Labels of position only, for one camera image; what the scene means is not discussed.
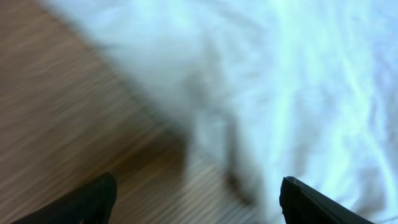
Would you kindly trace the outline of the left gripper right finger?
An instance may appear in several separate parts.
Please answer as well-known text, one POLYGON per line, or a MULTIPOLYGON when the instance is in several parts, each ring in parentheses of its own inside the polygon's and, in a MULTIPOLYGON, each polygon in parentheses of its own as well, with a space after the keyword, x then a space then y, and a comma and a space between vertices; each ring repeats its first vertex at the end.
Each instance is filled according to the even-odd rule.
POLYGON ((373 224, 295 177, 284 177, 279 203, 286 224, 373 224))

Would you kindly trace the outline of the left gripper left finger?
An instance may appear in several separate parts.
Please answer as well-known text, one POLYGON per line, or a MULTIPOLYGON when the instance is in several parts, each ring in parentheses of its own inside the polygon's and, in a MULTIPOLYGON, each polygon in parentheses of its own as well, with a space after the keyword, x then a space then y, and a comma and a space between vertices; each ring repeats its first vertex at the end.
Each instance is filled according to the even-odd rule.
POLYGON ((116 178, 106 172, 12 224, 108 224, 117 187, 116 178))

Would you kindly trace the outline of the beige shorts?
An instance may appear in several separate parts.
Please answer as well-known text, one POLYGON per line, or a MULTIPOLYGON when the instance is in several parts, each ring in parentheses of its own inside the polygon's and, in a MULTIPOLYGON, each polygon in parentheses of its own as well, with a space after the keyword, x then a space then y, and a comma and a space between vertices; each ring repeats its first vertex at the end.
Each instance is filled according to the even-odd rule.
POLYGON ((283 223, 293 176, 397 222, 397 2, 45 1, 283 223))

